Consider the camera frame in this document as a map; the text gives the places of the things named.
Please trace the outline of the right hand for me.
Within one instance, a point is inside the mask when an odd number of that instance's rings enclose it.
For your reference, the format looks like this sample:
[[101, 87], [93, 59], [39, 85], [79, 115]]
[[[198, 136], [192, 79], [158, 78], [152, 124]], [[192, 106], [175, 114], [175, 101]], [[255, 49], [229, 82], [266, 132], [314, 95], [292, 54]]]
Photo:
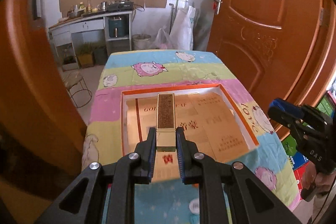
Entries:
[[331, 202], [335, 197], [335, 172], [332, 174], [317, 172], [315, 165], [310, 161], [306, 166], [302, 185], [305, 191], [304, 200], [312, 200], [315, 193], [316, 200]]

